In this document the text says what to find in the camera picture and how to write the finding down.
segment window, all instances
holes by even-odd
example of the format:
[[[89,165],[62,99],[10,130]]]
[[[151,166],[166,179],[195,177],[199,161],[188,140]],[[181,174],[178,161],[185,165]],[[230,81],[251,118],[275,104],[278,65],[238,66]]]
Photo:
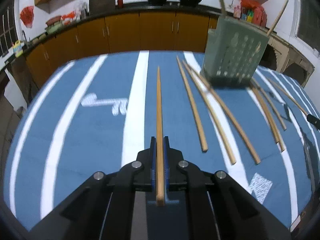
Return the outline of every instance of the window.
[[[18,38],[14,22],[14,1],[0,14],[0,56],[4,56]]]
[[[306,44],[320,51],[320,15],[309,0],[301,0],[298,35]]]

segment striped tablecloth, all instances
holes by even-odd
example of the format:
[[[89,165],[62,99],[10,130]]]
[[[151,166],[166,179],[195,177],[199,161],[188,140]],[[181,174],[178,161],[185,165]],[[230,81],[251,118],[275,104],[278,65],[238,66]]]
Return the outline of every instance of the striped tablecloth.
[[[319,184],[320,132],[267,78],[308,112],[319,116],[303,88],[290,77],[258,67],[254,74],[270,94],[287,130],[273,114],[286,150],[274,143],[261,107],[249,89],[217,89],[261,158],[255,165],[237,130],[208,94],[236,157],[231,165],[220,136],[188,77],[209,150],[201,152],[176,55],[196,71],[203,53],[130,52],[89,57],[57,69],[20,122],[8,155],[4,199],[30,230],[96,171],[116,172],[134,161],[156,135],[156,71],[161,69],[163,133],[170,147],[203,171],[227,171],[290,227]]]

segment blue tablecloth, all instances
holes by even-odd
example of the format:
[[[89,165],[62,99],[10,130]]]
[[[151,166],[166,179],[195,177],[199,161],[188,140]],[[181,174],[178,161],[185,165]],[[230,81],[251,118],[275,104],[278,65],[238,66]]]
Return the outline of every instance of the blue tablecloth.
[[[89,57],[57,69],[21,120],[8,155],[4,199],[30,230],[96,171],[116,172],[148,148],[156,135],[156,71],[161,69],[163,133],[170,147],[203,171],[227,171],[290,227],[319,184],[320,133],[266,78],[283,86],[319,116],[303,88],[290,77],[258,67],[254,74],[287,126],[273,114],[286,150],[281,153],[255,96],[248,89],[217,89],[261,158],[255,165],[232,122],[208,95],[237,163],[231,165],[208,110],[188,77],[208,142],[201,152],[176,55],[196,71],[203,53],[141,51]]]

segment silver bolt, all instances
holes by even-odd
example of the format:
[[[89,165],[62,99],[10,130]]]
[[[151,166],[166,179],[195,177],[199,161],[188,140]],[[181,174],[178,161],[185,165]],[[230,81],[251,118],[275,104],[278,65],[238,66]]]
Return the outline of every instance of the silver bolt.
[[[217,171],[216,175],[219,179],[224,179],[227,176],[224,171]]]
[[[131,163],[131,166],[134,167],[134,168],[136,168],[136,169],[137,169],[137,168],[140,168],[141,165],[142,165],[142,163],[139,162],[139,161],[135,161],[135,162]]]
[[[97,172],[93,175],[93,177],[94,177],[95,179],[97,179],[97,180],[102,179],[103,176],[104,176],[104,174],[103,174],[103,172],[101,172],[101,171],[97,171]]]
[[[185,167],[187,167],[187,166],[189,165],[189,163],[188,163],[187,161],[185,161],[185,160],[179,161],[178,164],[179,164],[179,166],[182,167],[182,168],[185,168]]]

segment yellow container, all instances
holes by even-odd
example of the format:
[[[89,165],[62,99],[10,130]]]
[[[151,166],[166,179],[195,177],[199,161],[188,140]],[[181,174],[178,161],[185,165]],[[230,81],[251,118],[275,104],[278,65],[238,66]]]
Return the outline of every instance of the yellow container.
[[[16,41],[16,43],[12,46],[12,48],[16,57],[19,57],[20,55],[22,55],[23,50],[22,50],[20,41]]]

